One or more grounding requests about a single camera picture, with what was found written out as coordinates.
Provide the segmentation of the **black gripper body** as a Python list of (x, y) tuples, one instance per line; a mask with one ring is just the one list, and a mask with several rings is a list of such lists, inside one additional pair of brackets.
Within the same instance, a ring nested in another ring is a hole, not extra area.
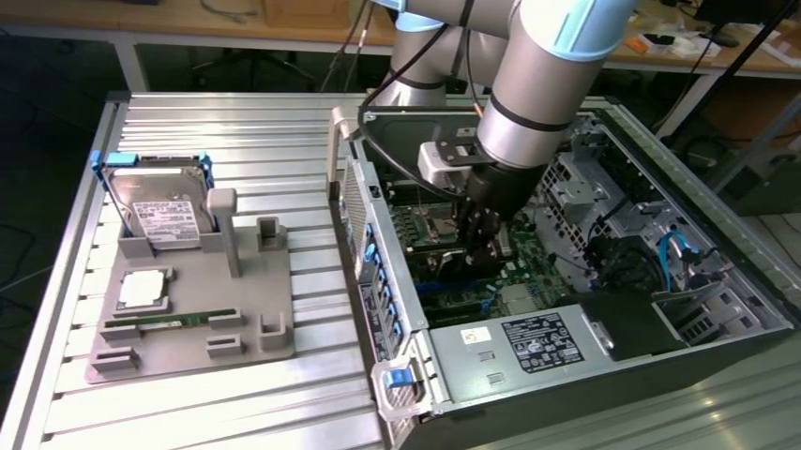
[(482, 247), (500, 233), (526, 206), (545, 170), (545, 165), (514, 169), (501, 163), (472, 168), (466, 197), (456, 208), (457, 235), (466, 248)]

